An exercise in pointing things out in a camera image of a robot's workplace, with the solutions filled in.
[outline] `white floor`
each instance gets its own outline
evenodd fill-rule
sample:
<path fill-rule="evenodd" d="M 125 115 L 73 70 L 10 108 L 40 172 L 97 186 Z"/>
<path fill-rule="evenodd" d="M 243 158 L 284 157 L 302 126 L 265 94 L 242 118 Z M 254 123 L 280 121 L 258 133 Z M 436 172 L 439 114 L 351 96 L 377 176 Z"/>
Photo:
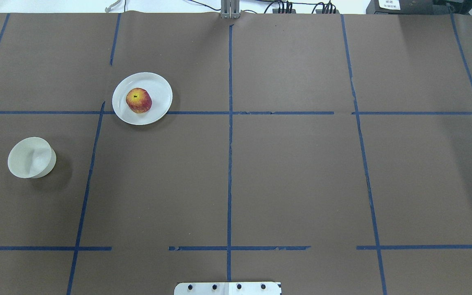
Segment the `white floor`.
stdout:
<path fill-rule="evenodd" d="M 0 0 L 0 13 L 104 13 L 116 0 Z M 111 13 L 123 11 L 124 1 L 126 9 L 152 13 L 198 13 L 212 11 L 207 7 L 195 4 L 188 0 L 120 0 L 112 8 Z M 317 3 L 316 0 L 293 0 L 294 2 Z M 220 0 L 198 0 L 214 8 L 220 8 Z M 333 0 L 333 4 L 343 14 L 364 14 L 369 0 Z M 240 0 L 240 9 L 251 9 L 263 13 L 267 2 L 256 0 Z M 294 4 L 297 13 L 311 13 L 313 5 Z"/>

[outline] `apple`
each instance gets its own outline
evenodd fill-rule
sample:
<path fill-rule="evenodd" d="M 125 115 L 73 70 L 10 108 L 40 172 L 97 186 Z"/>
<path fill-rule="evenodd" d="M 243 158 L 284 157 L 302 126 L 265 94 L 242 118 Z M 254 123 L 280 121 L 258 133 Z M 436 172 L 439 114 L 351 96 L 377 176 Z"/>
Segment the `apple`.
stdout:
<path fill-rule="evenodd" d="M 126 97 L 127 105 L 129 108 L 136 114 L 143 114 L 150 110 L 152 107 L 152 99 L 150 95 L 148 95 L 147 90 L 143 88 L 134 88 L 129 93 L 127 93 Z"/>

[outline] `plate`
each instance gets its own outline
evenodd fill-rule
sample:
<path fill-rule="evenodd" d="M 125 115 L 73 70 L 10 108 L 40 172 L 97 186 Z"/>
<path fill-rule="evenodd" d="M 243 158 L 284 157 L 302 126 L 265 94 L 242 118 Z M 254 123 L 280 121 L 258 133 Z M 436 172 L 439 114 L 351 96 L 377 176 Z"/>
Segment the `plate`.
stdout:
<path fill-rule="evenodd" d="M 134 88 L 147 90 L 152 99 L 150 110 L 136 114 L 125 101 Z M 172 104 L 172 88 L 162 76 L 155 73 L 135 73 L 123 79 L 112 95 L 112 108 L 121 120 L 132 125 L 146 125 L 161 119 Z"/>

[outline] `white bracket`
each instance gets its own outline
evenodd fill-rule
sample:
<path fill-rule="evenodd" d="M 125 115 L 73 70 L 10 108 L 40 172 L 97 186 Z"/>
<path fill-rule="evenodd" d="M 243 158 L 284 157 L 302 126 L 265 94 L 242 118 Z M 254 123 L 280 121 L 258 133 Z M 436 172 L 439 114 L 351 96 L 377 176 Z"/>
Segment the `white bracket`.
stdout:
<path fill-rule="evenodd" d="M 281 295 L 279 282 L 179 283 L 174 295 Z"/>
<path fill-rule="evenodd" d="M 240 18 L 240 0 L 221 0 L 221 18 Z"/>

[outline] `label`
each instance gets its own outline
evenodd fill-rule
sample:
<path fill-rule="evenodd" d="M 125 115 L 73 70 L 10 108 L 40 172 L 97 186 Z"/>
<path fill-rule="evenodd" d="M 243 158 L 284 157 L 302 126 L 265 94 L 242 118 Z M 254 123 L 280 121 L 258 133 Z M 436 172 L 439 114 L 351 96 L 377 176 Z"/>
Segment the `label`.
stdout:
<path fill-rule="evenodd" d="M 380 8 L 399 11 L 399 0 L 378 0 Z"/>

